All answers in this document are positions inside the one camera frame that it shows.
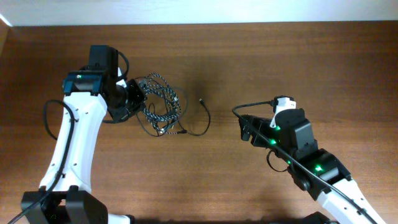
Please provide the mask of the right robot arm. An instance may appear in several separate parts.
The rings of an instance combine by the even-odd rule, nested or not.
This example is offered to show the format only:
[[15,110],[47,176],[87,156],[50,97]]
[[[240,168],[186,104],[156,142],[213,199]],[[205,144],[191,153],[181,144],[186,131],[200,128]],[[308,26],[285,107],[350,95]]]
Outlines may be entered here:
[[339,223],[384,223],[342,162],[318,147],[303,109],[289,109],[269,119],[239,116],[241,138],[270,149],[286,164],[295,185],[334,216]]

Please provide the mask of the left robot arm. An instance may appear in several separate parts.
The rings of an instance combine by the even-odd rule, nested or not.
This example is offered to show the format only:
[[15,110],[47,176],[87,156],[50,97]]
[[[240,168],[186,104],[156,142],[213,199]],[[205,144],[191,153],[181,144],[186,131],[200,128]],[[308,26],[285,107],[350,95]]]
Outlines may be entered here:
[[123,53],[92,45],[89,62],[63,80],[63,118],[50,165],[36,191],[24,192],[21,213],[29,223],[134,223],[132,215],[109,213],[91,194],[91,166],[104,117],[127,121],[144,107],[145,95],[118,66]]

